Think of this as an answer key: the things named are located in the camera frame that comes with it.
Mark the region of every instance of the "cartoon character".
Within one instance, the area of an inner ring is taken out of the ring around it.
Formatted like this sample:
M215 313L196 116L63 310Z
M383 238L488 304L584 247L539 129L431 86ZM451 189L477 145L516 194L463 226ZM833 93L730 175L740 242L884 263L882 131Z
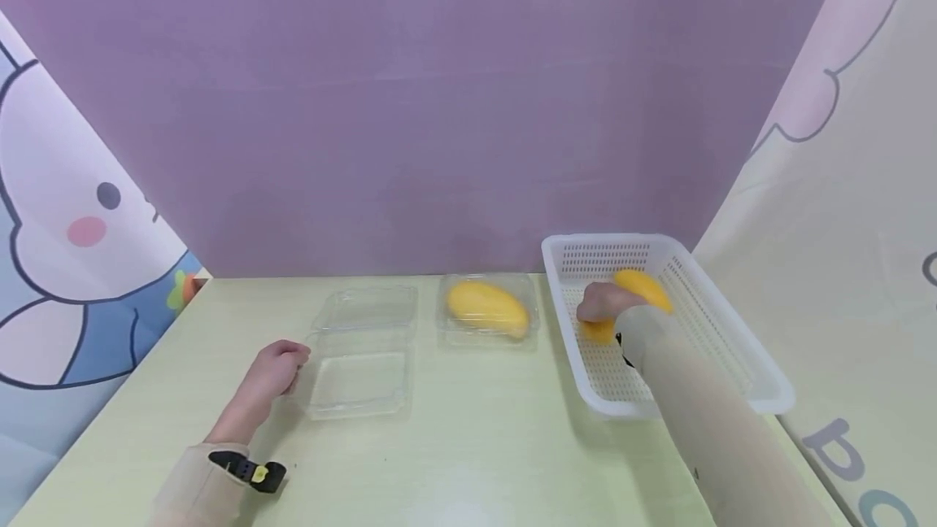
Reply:
M0 196L13 264L39 299L0 322L0 381L116 379L172 323L199 264L43 66L10 45L0 50L15 66L0 88Z

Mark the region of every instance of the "mango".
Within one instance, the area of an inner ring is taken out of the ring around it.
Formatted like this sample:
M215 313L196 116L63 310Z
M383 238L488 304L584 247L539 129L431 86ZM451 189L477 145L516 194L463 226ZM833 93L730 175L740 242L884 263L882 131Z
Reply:
M611 344L615 342L615 320L605 320L604 322L579 322L579 331L582 332L586 340L599 344Z
M659 307L667 313L673 313L673 305L664 287L661 287L660 283L647 273L633 268L623 268L615 273L614 281L619 287L641 295L650 305Z
M523 303L504 289L484 281L459 281L446 297L456 319L476 329L504 332L521 340L528 334L530 316Z

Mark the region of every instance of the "white plastic basket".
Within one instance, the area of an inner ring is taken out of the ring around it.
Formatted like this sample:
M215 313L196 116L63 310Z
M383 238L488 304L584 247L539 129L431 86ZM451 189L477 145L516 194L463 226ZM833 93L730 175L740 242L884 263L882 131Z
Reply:
M782 414L794 406L794 389L765 348L683 244L642 233L554 236L543 240L550 294L579 394L600 415L660 416L647 385L622 359L621 348L577 333L576 306L592 281L610 281L618 269L657 278L673 304L673 317L692 346L729 374L752 408Z

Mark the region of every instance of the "table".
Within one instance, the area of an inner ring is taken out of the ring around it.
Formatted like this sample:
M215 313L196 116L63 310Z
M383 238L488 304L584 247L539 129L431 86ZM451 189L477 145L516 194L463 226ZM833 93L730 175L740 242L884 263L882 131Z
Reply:
M547 282L534 352L438 345L438 277L214 280L50 474L12 527L141 525L183 449L203 440L257 350L302 341L329 294L419 291L412 407L309 421L278 403L254 459L288 466L276 497L248 494L239 526L712 525L660 421L593 417L569 371ZM832 525L848 526L775 418L766 418Z

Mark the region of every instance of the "beige sleeve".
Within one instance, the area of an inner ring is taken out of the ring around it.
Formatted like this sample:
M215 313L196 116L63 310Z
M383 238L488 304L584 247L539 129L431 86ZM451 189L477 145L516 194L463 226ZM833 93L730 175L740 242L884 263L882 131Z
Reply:
M246 485L208 459L215 451L247 455L240 443L186 449L156 495L150 527L228 527L237 519Z
M674 318L657 307L632 307L618 317L616 332L716 525L831 525L765 422Z

